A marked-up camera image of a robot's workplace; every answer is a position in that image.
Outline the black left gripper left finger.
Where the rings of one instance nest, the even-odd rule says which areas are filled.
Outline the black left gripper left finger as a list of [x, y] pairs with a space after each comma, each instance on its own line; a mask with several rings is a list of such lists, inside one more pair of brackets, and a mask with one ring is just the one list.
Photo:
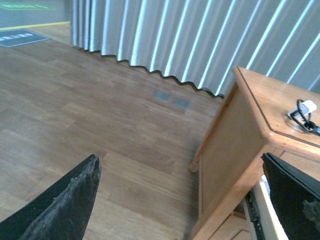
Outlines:
[[100, 160], [87, 157], [0, 223], [2, 240], [83, 239], [101, 178]]

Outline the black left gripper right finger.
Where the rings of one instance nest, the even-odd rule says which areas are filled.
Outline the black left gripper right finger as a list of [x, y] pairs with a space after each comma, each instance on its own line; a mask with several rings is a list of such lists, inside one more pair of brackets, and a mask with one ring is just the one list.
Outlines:
[[290, 240], [320, 238], [320, 182], [274, 154], [262, 155], [270, 199]]

